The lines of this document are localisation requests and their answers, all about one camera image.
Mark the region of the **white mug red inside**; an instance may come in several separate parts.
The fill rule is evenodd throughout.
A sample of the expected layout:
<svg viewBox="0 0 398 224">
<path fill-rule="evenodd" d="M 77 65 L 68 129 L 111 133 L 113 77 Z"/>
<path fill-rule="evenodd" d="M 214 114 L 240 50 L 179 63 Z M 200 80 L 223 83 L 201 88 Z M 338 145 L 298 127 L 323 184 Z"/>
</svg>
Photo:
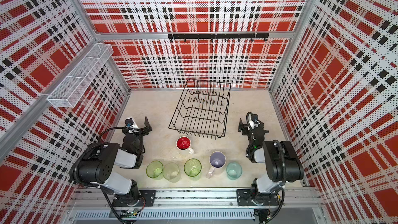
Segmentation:
<svg viewBox="0 0 398 224">
<path fill-rule="evenodd" d="M 176 147 L 180 153 L 195 154 L 195 151 L 192 149 L 192 142 L 187 136 L 179 137 L 176 141 Z"/>
</svg>

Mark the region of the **teal textured glass cup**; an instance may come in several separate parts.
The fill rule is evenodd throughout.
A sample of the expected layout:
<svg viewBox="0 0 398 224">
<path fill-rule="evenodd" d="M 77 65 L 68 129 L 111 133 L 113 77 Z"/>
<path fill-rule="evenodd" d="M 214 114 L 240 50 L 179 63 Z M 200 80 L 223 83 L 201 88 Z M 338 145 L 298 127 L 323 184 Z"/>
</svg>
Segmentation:
<svg viewBox="0 0 398 224">
<path fill-rule="evenodd" d="M 227 166 L 227 177 L 230 180 L 236 180 L 242 175 L 243 169 L 237 162 L 230 162 Z"/>
</svg>

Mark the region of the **black wire dish rack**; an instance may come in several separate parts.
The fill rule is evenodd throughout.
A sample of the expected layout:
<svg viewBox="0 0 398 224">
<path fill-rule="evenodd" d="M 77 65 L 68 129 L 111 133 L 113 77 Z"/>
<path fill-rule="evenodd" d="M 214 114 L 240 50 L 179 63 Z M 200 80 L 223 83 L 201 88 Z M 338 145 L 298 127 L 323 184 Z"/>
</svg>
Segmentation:
<svg viewBox="0 0 398 224">
<path fill-rule="evenodd" d="M 169 124 L 183 135 L 219 139 L 226 135 L 232 84 L 189 79 Z"/>
</svg>

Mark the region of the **pink mug purple inside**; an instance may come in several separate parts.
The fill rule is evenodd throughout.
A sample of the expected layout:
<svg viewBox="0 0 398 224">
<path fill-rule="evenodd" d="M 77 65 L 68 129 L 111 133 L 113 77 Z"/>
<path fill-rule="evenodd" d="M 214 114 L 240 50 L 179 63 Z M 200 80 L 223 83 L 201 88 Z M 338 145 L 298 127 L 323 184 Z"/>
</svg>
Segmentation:
<svg viewBox="0 0 398 224">
<path fill-rule="evenodd" d="M 209 156 L 210 168 L 206 174 L 207 178 L 211 178 L 215 175 L 219 175 L 223 172 L 226 167 L 227 158 L 221 151 L 214 151 Z"/>
</svg>

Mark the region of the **green patterned glass cup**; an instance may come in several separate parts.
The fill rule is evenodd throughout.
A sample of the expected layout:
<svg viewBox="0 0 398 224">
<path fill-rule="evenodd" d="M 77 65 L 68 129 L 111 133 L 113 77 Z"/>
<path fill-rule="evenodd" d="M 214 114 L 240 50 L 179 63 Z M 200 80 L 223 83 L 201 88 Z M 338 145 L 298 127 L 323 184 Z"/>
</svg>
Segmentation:
<svg viewBox="0 0 398 224">
<path fill-rule="evenodd" d="M 202 164 L 198 159 L 189 159 L 184 164 L 184 172 L 191 180 L 199 180 L 201 171 Z"/>
</svg>

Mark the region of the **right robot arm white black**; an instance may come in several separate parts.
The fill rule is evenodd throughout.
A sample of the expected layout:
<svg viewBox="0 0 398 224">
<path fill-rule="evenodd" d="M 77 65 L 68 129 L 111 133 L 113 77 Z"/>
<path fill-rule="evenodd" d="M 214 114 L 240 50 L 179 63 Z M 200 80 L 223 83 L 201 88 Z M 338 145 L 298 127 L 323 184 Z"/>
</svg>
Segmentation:
<svg viewBox="0 0 398 224">
<path fill-rule="evenodd" d="M 240 120 L 238 125 L 238 131 L 249 142 L 246 158 L 253 164 L 264 164 L 265 174 L 255 178 L 249 190 L 237 191 L 238 205 L 278 205 L 277 193 L 286 183 L 303 179 L 303 166 L 291 142 L 265 139 L 269 131 L 257 115 L 248 116 L 246 121 Z"/>
</svg>

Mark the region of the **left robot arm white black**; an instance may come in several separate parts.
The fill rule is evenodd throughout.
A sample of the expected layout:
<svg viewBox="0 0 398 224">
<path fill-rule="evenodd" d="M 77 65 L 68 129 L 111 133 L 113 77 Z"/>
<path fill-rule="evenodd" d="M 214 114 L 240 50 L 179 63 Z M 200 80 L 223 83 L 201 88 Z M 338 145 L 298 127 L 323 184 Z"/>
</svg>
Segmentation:
<svg viewBox="0 0 398 224">
<path fill-rule="evenodd" d="M 85 187 L 98 188 L 107 195 L 114 196 L 117 206 L 135 206 L 145 203 L 138 190 L 137 182 L 125 178 L 114 167 L 139 169 L 144 153 L 144 136 L 152 131 L 148 118 L 144 127 L 139 128 L 133 118 L 125 120 L 125 126 L 113 127 L 103 131 L 98 140 L 111 130 L 121 130 L 123 143 L 97 142 L 90 144 L 69 170 L 72 181 Z"/>
</svg>

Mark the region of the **green glass cup leftmost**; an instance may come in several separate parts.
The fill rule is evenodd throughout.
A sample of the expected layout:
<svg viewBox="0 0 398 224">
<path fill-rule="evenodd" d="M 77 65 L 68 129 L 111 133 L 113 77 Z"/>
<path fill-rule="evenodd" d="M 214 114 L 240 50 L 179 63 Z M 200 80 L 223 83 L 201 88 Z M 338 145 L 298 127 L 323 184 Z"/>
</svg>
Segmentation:
<svg viewBox="0 0 398 224">
<path fill-rule="evenodd" d="M 146 174 L 151 179 L 160 180 L 163 178 L 163 170 L 163 163 L 155 160 L 148 164 L 146 168 Z"/>
</svg>

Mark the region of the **pale green glass cup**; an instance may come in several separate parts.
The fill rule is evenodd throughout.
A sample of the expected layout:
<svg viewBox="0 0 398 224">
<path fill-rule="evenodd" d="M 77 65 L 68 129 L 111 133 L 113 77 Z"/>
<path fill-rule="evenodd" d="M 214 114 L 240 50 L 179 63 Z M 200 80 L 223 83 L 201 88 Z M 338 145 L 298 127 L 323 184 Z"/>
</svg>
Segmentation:
<svg viewBox="0 0 398 224">
<path fill-rule="evenodd" d="M 168 163 L 163 170 L 163 176 L 171 183 L 176 183 L 180 180 L 180 169 L 176 163 Z"/>
</svg>

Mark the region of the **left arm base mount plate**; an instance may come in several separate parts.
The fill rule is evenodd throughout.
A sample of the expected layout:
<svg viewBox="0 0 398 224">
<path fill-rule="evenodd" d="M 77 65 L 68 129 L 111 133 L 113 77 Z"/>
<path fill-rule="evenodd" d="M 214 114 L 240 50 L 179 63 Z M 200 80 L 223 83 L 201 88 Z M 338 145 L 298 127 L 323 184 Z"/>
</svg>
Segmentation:
<svg viewBox="0 0 398 224">
<path fill-rule="evenodd" d="M 138 190 L 130 192 L 126 195 L 115 195 L 113 207 L 143 207 L 153 206 L 155 198 L 155 190 Z"/>
</svg>

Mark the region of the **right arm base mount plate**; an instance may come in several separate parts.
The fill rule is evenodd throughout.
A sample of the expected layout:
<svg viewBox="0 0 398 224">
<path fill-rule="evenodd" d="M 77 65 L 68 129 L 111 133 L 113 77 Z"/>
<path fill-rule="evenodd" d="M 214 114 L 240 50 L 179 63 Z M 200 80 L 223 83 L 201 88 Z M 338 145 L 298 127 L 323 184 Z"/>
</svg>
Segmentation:
<svg viewBox="0 0 398 224">
<path fill-rule="evenodd" d="M 279 200 L 275 194 L 252 193 L 249 189 L 236 191 L 239 206 L 278 206 Z"/>
</svg>

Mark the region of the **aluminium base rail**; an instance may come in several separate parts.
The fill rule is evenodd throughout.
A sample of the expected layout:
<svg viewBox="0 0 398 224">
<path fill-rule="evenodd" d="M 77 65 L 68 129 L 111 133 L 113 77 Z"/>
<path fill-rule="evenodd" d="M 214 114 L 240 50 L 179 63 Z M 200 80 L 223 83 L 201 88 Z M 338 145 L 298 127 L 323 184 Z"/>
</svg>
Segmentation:
<svg viewBox="0 0 398 224">
<path fill-rule="evenodd" d="M 272 223 L 326 224 L 322 200 L 313 187 L 287 187 L 284 201 L 278 206 L 239 206 L 236 191 L 246 188 L 153 188 L 153 206 L 116 207 L 125 220 L 136 224 L 147 220 L 248 220 L 257 223 L 259 218 L 279 213 Z"/>
</svg>

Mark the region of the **white mesh wall basket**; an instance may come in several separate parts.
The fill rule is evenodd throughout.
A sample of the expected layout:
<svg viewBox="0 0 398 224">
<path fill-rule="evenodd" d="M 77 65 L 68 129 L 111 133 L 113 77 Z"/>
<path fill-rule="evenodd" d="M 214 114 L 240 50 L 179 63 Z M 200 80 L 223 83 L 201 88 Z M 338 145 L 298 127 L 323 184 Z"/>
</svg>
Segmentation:
<svg viewBox="0 0 398 224">
<path fill-rule="evenodd" d="M 83 58 L 47 97 L 47 101 L 54 107 L 74 108 L 112 54 L 109 44 L 90 45 Z"/>
</svg>

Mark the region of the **black wall hook rail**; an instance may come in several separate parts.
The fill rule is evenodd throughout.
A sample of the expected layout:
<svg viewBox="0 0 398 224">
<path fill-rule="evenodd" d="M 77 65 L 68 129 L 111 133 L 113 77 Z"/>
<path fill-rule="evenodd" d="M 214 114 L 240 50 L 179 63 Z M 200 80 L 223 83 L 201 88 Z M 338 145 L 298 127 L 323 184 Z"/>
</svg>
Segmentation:
<svg viewBox="0 0 398 224">
<path fill-rule="evenodd" d="M 214 33 L 214 34 L 169 34 L 170 40 L 188 39 L 268 39 L 269 33 Z"/>
</svg>

